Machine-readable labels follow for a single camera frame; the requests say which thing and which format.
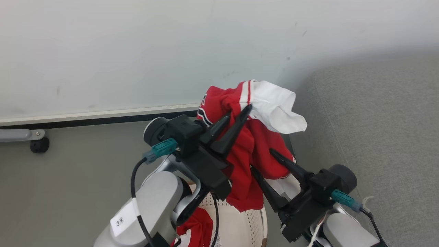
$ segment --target white plastic basket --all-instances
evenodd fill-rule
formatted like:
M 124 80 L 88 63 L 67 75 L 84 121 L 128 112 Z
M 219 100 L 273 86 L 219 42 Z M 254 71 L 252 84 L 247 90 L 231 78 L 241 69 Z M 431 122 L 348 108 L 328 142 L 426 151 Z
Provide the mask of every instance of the white plastic basket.
M 240 213 L 226 201 L 218 200 L 219 231 L 215 247 L 265 247 L 267 239 L 267 214 L 265 208 Z M 213 220 L 212 240 L 216 229 L 216 212 L 209 193 L 200 203 Z

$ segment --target white wall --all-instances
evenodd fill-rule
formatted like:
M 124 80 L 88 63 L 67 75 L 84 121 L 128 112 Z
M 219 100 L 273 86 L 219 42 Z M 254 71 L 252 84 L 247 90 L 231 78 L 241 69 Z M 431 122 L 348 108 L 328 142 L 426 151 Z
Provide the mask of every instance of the white wall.
M 198 103 L 436 49 L 437 0 L 2 0 L 0 119 Z

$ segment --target green cable connector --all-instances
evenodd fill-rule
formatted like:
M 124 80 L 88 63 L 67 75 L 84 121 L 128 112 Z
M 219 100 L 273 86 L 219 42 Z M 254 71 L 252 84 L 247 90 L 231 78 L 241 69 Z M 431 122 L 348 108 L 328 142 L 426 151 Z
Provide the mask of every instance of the green cable connector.
M 146 158 L 145 163 L 151 164 L 157 158 L 173 153 L 177 149 L 177 145 L 176 140 L 169 138 L 152 146 L 151 151 L 143 154 L 143 157 Z
M 363 208 L 363 204 L 356 202 L 351 196 L 339 191 L 338 189 L 335 189 L 331 193 L 331 196 L 334 201 L 350 207 L 355 212 L 360 212 L 360 209 Z

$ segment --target gray sofa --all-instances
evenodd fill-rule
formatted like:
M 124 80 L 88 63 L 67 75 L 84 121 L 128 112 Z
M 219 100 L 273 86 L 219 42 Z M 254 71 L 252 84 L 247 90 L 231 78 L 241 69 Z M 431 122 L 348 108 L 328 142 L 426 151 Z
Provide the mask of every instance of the gray sofa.
M 439 246 L 439 56 L 326 69 L 296 92 L 308 122 L 291 135 L 298 163 L 349 167 L 389 246 Z

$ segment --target red garment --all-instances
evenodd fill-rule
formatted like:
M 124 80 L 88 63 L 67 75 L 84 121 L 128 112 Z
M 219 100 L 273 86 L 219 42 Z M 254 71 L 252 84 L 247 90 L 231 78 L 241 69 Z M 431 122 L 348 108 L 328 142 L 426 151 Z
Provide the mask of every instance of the red garment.
M 211 125 L 231 111 L 229 127 L 232 126 L 241 109 L 251 104 L 250 86 L 243 88 L 243 84 L 245 82 L 241 82 L 236 89 L 226 90 L 210 87 L 200 105 L 197 118 Z M 264 203 L 262 190 L 251 174 L 250 165 L 256 167 L 268 179 L 279 179 L 289 174 L 288 170 L 271 156 L 270 148 L 293 160 L 279 133 L 268 130 L 259 120 L 247 120 L 227 157 L 227 161 L 234 165 L 230 177 L 233 187 L 227 202 L 240 212 L 249 209 L 259 210 Z
M 191 240 L 188 247 L 210 246 L 213 220 L 206 210 L 197 207 L 191 217 L 184 224 L 177 227 L 177 234 L 184 235 L 189 229 L 191 230 Z

